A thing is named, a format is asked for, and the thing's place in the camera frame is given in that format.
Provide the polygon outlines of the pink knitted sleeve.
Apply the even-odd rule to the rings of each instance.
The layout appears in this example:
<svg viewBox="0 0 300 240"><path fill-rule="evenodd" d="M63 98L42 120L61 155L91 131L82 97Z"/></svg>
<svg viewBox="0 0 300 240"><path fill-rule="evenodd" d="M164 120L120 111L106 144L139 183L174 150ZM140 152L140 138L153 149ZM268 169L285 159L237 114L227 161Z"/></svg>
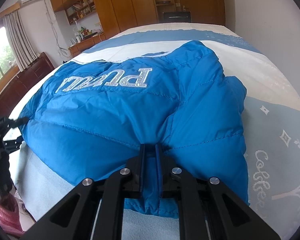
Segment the pink knitted sleeve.
<svg viewBox="0 0 300 240"><path fill-rule="evenodd" d="M0 201L0 226L5 233L14 237L21 237L24 234L20 223L19 206L11 193Z"/></svg>

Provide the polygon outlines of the blue puffer jacket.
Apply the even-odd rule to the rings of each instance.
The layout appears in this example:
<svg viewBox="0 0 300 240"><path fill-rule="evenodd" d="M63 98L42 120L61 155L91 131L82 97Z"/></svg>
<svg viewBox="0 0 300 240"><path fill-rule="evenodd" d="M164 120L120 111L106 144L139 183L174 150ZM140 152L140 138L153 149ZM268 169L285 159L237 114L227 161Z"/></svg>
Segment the blue puffer jacket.
<svg viewBox="0 0 300 240"><path fill-rule="evenodd" d="M72 185L108 178L148 145L142 195L125 208L177 218L176 202L162 197L157 144L194 177L217 177L248 201L246 93L210 48L190 41L162 56L66 63L25 105L20 116L28 123L19 129Z"/></svg>

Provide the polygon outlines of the wooden desk with clutter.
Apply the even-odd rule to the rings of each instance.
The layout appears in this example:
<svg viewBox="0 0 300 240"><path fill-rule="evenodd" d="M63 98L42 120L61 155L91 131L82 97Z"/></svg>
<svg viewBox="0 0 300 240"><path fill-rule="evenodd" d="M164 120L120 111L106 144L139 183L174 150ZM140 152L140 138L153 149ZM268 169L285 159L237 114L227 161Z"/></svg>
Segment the wooden desk with clutter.
<svg viewBox="0 0 300 240"><path fill-rule="evenodd" d="M77 42L68 48L72 57L75 57L83 51L106 40L106 36L103 31L92 31L85 27L81 27L75 35L80 38L80 42Z"/></svg>

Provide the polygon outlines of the wooden wardrobe wall unit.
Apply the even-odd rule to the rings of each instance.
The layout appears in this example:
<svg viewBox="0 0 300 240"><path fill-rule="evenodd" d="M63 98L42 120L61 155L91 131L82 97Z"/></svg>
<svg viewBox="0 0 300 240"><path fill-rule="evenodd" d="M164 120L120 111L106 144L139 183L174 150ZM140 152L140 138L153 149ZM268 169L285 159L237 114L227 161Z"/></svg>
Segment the wooden wardrobe wall unit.
<svg viewBox="0 0 300 240"><path fill-rule="evenodd" d="M106 38L129 28L162 23L172 13L188 12L193 23L225 25L224 0L50 0L55 12L64 11L69 24L84 18L94 4Z"/></svg>

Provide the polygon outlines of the grey window curtain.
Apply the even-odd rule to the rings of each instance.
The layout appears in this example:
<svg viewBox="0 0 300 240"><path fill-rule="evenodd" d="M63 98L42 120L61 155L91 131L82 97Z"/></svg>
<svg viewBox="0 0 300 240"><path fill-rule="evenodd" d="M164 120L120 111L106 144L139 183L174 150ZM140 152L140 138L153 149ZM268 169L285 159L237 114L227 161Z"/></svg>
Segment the grey window curtain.
<svg viewBox="0 0 300 240"><path fill-rule="evenodd" d="M16 63L19 70L23 72L38 59L39 54L35 51L27 36L19 9L5 15L3 24Z"/></svg>

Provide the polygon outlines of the bed with blue-white blanket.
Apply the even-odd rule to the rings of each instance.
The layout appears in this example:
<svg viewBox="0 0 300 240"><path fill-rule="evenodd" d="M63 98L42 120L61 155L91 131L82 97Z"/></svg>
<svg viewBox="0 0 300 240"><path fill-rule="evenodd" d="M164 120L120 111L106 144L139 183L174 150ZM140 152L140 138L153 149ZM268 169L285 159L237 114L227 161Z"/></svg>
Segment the bed with blue-white blanket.
<svg viewBox="0 0 300 240"><path fill-rule="evenodd" d="M221 25L161 23L128 29L72 61L120 62L162 55L198 40L218 56L226 76L247 88L243 126L250 207L281 239L300 236L300 98L279 69L243 38ZM23 142L10 157L12 180L35 220L73 186ZM177 239L177 221L125 211L123 239Z"/></svg>

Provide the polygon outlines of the dark red wooden dresser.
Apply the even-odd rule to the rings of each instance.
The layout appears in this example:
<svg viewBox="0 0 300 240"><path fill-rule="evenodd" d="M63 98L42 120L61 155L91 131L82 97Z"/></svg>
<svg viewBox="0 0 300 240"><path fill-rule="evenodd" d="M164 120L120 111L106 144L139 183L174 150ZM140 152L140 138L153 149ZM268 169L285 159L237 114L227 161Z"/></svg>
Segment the dark red wooden dresser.
<svg viewBox="0 0 300 240"><path fill-rule="evenodd" d="M0 79L0 117L8 117L25 94L54 69L46 53L42 52L24 71L18 67L9 70Z"/></svg>

